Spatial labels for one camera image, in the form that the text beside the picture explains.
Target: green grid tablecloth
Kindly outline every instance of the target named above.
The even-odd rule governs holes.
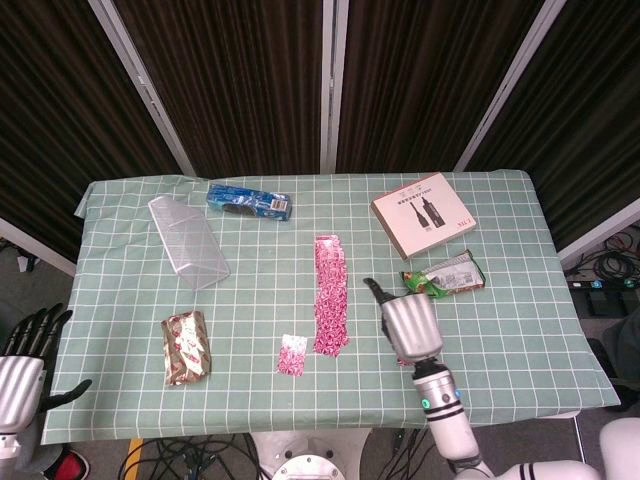
[[[293,198],[288,222],[207,207],[210,182],[181,176],[92,184],[54,392],[93,385],[49,413],[44,443],[216,432],[357,426],[421,427],[411,369],[380,333],[362,279],[402,292],[401,270],[468,248],[487,287],[437,300],[442,360],[474,425],[617,403],[582,334],[529,177],[519,171],[445,173],[478,226],[410,262],[369,209],[418,174],[245,177],[219,181]],[[147,203],[169,195],[205,212],[231,275],[194,292],[173,273]],[[336,233],[347,258],[351,343],[335,359],[312,353],[314,237]],[[195,385],[163,385],[160,321],[201,310],[213,367]],[[305,373],[275,373],[283,334],[310,337]]]

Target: brown product box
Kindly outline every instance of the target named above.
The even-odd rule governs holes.
[[[375,198],[371,209],[404,260],[476,226],[441,173],[429,174]]]

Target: red shoe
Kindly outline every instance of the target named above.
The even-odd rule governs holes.
[[[43,474],[49,480],[85,480],[89,470],[87,459],[65,446],[58,460]]]

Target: floor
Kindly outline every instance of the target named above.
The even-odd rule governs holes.
[[[32,273],[19,273],[16,253],[6,249],[0,253],[0,301],[12,305],[23,314],[51,306],[69,299],[72,279],[44,262],[38,264]],[[588,335],[599,335],[603,328],[600,320],[588,320],[584,326]],[[582,412],[577,419],[587,463],[604,472],[599,451],[598,434],[609,421],[621,416],[640,416],[640,404],[625,414],[605,409]],[[361,478],[376,478],[382,466],[391,455],[395,430],[375,429],[365,445],[361,461]],[[481,427],[475,429],[476,437],[488,465],[495,472],[502,473],[510,466],[526,461],[544,461],[559,459],[580,459],[580,452],[571,419],[528,420],[525,422]],[[420,458],[431,443],[427,437]],[[116,478],[118,468],[127,453],[128,441],[108,441],[78,443],[74,448],[82,452],[92,467],[91,479]],[[236,478],[249,475],[246,461],[239,454],[225,452],[225,461],[229,468],[237,472]],[[220,467],[207,471],[206,478],[224,478]],[[435,451],[427,457],[420,469],[418,478],[452,478],[446,463]],[[18,474],[16,480],[35,480],[39,475]]]

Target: black curtain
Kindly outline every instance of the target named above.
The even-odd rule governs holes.
[[[451,170],[541,4],[351,0],[337,171]]]
[[[0,217],[75,261],[94,180],[179,173],[86,1],[0,2]]]
[[[640,3],[567,2],[468,170],[533,179],[562,249],[640,198]]]
[[[317,173],[321,0],[117,0],[200,176]]]

